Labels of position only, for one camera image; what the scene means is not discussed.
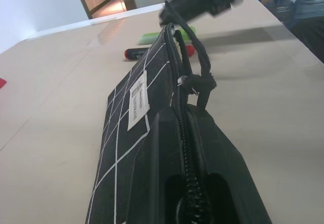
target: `zipper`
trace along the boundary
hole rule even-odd
[[[170,62],[176,67],[177,79],[183,78],[183,65],[173,40],[173,25],[166,26],[165,32],[166,45],[170,53]],[[187,123],[187,95],[181,86],[177,87],[177,114],[179,120],[179,128],[182,140],[183,166],[185,175],[185,196],[184,196],[184,213],[182,218],[184,223],[191,224],[210,224],[211,212],[207,193],[205,192],[200,178],[200,173],[195,160],[195,152],[192,147],[192,137],[189,137]]]

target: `white label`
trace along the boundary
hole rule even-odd
[[[130,108],[128,113],[128,130],[143,118],[150,106],[148,104],[146,70],[130,89]]]

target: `white table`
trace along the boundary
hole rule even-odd
[[[207,110],[244,156],[273,223],[324,223],[323,64],[257,0],[191,25],[218,83]],[[155,11],[0,55],[1,224],[84,223],[107,96],[134,65],[124,50],[158,30]]]

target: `black strap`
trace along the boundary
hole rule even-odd
[[[193,94],[199,92],[197,106],[205,109],[208,103],[211,90],[216,87],[216,82],[210,73],[211,63],[205,47],[196,37],[195,33],[190,29],[187,22],[173,9],[173,7],[166,1],[166,8],[173,15],[176,22],[182,27],[182,29],[188,34],[191,39],[192,45],[198,53],[198,58],[201,66],[201,76],[192,74],[189,75],[183,82],[187,94]]]

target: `water bottle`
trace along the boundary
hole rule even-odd
[[[293,23],[299,20],[324,16],[324,0],[296,0]]]
[[[273,0],[265,4],[265,7],[285,26],[291,24],[294,2],[291,0]]]

